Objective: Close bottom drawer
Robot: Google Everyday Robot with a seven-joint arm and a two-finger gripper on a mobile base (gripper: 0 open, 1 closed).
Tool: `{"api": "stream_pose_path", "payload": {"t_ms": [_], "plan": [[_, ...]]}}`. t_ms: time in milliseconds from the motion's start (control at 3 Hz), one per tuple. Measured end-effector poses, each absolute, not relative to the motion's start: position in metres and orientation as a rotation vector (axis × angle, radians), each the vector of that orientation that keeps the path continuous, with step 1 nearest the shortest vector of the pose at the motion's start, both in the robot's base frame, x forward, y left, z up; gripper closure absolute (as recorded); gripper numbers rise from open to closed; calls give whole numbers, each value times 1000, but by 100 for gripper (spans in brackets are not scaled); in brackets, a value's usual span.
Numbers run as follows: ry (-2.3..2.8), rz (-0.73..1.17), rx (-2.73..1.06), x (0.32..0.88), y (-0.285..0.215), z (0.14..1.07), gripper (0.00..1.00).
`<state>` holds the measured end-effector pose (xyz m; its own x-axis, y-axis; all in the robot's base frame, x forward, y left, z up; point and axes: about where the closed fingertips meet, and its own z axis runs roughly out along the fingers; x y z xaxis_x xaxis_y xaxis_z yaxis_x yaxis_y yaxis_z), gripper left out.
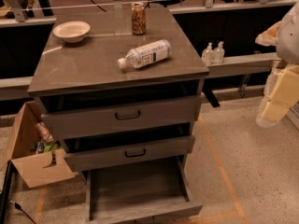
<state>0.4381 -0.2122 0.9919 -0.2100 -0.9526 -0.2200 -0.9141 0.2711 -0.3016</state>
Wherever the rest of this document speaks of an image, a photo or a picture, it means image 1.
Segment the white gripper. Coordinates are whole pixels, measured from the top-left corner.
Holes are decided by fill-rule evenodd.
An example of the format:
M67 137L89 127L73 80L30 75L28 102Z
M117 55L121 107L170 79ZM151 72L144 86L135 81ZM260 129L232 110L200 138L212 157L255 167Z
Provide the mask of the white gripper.
M280 21L255 38L262 46L275 46ZM264 128L278 124L299 101L299 65L275 63L266 80L256 122Z

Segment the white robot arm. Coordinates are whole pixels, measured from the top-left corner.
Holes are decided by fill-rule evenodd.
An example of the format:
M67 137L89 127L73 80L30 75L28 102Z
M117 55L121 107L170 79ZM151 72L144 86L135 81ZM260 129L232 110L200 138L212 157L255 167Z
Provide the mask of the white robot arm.
M264 128L279 123L299 101L299 2L255 42L275 46L280 62L266 80L256 122Z

